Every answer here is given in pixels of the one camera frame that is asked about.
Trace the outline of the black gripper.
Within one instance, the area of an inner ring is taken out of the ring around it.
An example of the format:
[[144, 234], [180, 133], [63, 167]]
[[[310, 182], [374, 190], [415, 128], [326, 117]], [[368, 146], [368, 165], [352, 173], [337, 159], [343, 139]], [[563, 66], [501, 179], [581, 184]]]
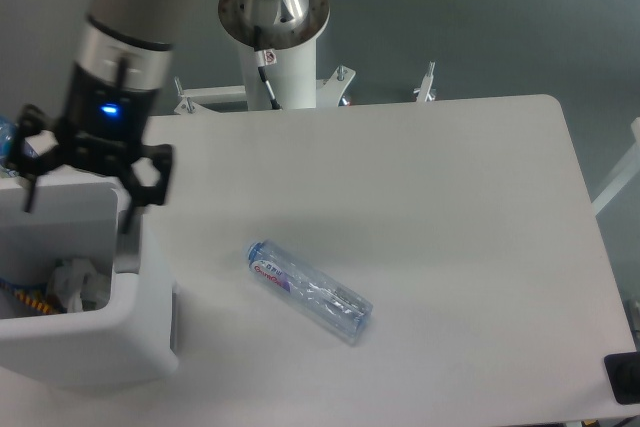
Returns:
[[35, 154], [29, 139], [53, 132], [53, 120], [33, 104], [20, 111], [5, 166], [15, 171], [26, 191], [24, 212], [33, 208], [40, 177], [62, 165], [103, 176], [117, 176], [129, 196], [120, 222], [127, 235], [147, 207], [166, 203], [174, 147], [144, 145], [142, 136], [157, 91], [135, 89], [130, 61], [118, 61], [105, 80], [74, 67], [62, 116], [55, 122], [58, 144]]

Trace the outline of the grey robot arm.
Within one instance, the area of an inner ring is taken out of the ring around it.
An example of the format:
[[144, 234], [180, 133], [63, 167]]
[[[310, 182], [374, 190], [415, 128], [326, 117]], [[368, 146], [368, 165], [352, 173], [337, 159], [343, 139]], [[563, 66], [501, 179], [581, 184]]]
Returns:
[[[5, 160], [34, 195], [38, 180], [70, 166], [120, 181], [129, 206], [120, 228], [150, 205], [163, 205], [174, 151], [146, 145], [143, 133], [166, 79], [187, 0], [92, 0], [58, 117], [27, 104]], [[326, 0], [220, 0], [226, 32], [249, 50], [271, 110], [288, 107], [275, 86], [287, 49], [327, 24]]]

